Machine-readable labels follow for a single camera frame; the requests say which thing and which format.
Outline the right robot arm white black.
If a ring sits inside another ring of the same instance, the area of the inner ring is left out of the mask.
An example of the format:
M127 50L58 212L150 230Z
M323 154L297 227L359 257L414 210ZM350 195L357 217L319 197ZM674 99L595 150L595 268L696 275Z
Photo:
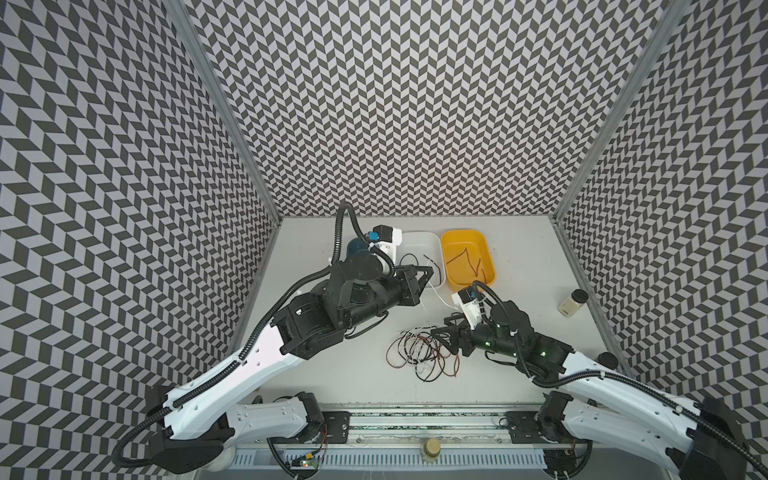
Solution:
M533 434L551 443L601 443L651 461L680 479L743 479L767 467L722 401L658 390L536 331L513 301L475 281L454 296L457 311L432 336L453 355L502 355L545 390Z

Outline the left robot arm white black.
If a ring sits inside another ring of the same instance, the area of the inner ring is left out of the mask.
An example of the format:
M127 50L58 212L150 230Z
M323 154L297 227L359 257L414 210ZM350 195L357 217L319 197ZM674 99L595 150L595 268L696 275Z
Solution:
M111 452L119 468L157 466L184 474L213 464L240 443L275 438L307 441L322 428L315 396L300 392L272 404L242 400L268 380L383 322L390 309L416 306L431 266L398 265L400 230L360 228L353 206L340 203L327 264L294 282L267 310L244 344L188 383L157 386L145 419Z

